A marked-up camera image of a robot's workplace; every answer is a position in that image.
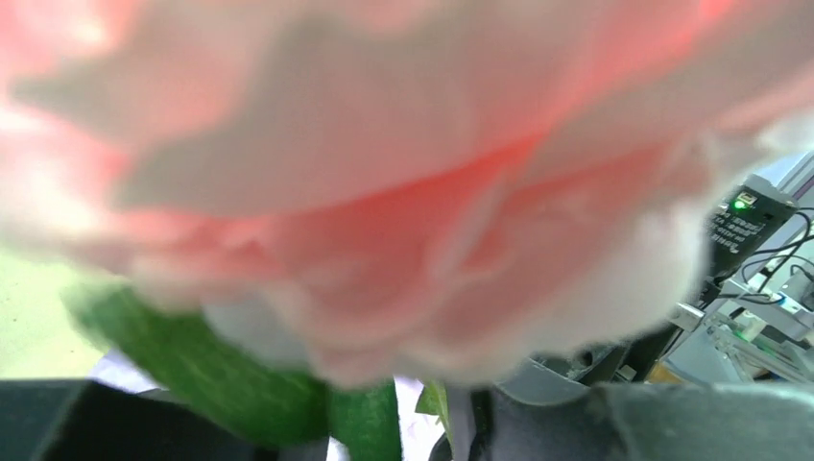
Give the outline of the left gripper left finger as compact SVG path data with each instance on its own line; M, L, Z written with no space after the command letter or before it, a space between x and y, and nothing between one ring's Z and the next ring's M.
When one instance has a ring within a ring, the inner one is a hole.
M324 460L322 439L263 449L165 400L92 380L4 380L4 460Z

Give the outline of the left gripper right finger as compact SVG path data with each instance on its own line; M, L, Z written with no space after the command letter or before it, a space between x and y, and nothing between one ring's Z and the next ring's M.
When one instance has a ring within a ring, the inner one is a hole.
M434 460L760 461L813 456L813 389L789 384L585 386L528 361L447 393Z

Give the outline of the pink double rose stem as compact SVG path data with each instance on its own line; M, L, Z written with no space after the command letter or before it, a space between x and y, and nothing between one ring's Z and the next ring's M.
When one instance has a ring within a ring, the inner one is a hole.
M813 144L809 1L5 1L1 242L279 447L397 460L398 376L636 337Z

